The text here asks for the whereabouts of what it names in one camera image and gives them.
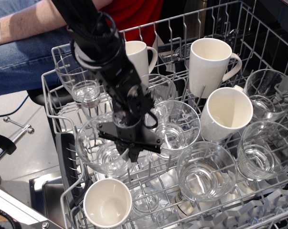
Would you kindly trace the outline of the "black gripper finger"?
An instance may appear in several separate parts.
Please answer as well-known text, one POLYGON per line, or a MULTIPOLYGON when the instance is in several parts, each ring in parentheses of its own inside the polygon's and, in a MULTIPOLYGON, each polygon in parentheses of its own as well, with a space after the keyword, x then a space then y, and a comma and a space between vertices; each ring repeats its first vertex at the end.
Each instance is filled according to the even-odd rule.
POLYGON ((115 145, 116 145, 116 149, 117 151, 119 152, 119 154, 122 156, 122 157, 126 157, 126 149, 127 149, 127 145, 120 141, 120 140, 116 140, 115 141, 115 145))
POLYGON ((141 146, 129 146, 128 147, 128 156, 130 158, 130 161, 132 163, 137 162, 138 156, 139 156, 140 152, 142 152, 143 150, 144 150, 144 148, 141 146))

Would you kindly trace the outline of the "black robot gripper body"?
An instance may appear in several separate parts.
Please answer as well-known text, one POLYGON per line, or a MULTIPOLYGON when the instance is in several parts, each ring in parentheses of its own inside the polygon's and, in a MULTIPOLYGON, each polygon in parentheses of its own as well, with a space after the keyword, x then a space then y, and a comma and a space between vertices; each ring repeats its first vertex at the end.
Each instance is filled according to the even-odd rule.
POLYGON ((120 125, 115 121, 96 124, 101 138, 113 142, 120 140, 127 145, 127 149, 129 146, 141 146, 144 150, 160 153, 161 138, 152 131, 157 126, 158 124, 145 126, 142 120, 130 126, 120 125))

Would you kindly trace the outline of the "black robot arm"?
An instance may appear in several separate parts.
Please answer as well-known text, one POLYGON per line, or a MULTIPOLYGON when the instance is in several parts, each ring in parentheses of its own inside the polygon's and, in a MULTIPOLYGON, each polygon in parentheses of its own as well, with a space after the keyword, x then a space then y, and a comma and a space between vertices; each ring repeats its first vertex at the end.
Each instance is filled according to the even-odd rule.
POLYGON ((144 123, 154 100, 128 59, 114 20, 90 0, 56 0, 54 5, 71 33, 73 57, 111 96, 113 119, 97 124, 98 135, 113 141, 120 154, 128 150, 132 162, 143 150, 160 153, 162 139, 144 123))

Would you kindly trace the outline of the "person forearm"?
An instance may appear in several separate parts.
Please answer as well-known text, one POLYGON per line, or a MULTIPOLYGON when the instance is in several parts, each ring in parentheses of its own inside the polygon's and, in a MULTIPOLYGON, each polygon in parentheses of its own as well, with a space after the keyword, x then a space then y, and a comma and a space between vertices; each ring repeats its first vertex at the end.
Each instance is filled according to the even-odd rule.
POLYGON ((0 45, 22 40, 66 25, 50 0, 41 0, 19 12, 0 18, 0 45))

